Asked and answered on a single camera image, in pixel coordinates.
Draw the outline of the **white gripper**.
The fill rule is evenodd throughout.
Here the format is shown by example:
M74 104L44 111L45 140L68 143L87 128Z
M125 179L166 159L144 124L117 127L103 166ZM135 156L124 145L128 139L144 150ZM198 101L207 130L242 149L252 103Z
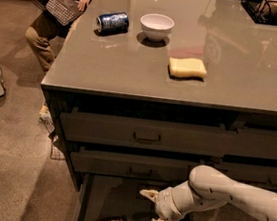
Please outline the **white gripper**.
M185 215L179 212L175 206L172 187L165 188L161 192L158 192L158 190L141 189L139 193L155 204L155 212L160 219L152 218L151 221L180 221L184 219Z

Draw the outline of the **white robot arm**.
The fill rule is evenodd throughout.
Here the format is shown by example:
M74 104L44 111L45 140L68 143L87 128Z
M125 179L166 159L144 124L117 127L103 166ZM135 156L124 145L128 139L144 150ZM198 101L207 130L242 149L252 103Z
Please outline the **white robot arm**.
M258 221L277 221L277 193L227 177L208 165L198 165L189 179L174 187L140 190L155 206L158 219L180 221L192 212L217 209L228 203Z

